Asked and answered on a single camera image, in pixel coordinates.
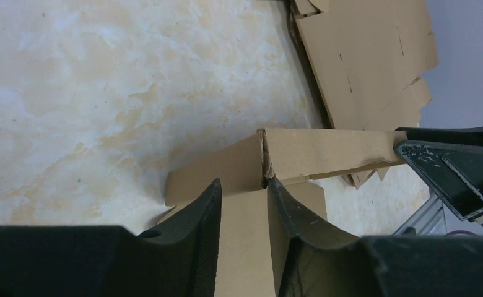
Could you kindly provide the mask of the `cardboard box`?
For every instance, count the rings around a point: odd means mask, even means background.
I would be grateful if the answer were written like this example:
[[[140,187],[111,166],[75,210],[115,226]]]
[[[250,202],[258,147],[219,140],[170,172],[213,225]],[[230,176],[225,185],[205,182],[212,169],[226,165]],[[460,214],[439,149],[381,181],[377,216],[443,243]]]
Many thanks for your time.
[[[314,180],[400,165],[401,131],[260,129],[169,173],[165,201],[179,212],[213,179],[222,186],[216,296],[276,296],[289,239],[268,197],[277,178],[321,217],[324,190]]]

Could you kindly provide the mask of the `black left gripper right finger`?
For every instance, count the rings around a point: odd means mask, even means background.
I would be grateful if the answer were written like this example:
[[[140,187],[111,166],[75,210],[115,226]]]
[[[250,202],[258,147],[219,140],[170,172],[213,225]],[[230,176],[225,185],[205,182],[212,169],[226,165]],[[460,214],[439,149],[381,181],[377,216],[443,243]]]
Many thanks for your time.
[[[354,236],[267,190],[288,243],[279,296],[483,296],[483,236]]]

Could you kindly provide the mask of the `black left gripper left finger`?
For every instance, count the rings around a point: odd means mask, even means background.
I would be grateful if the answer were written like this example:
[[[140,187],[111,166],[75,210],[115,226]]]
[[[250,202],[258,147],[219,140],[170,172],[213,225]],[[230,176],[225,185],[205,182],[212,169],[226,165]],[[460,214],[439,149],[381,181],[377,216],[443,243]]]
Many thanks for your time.
[[[134,235],[122,226],[0,226],[0,296],[213,296],[222,187]]]

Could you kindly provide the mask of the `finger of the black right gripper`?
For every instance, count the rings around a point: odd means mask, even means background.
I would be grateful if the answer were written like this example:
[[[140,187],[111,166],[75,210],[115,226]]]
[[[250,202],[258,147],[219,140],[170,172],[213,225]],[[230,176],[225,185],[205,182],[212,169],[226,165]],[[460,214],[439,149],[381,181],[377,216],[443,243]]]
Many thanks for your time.
[[[396,131],[404,131],[408,140],[483,147],[483,126],[467,129],[399,127]]]
[[[405,140],[394,150],[460,220],[483,226],[483,146]]]

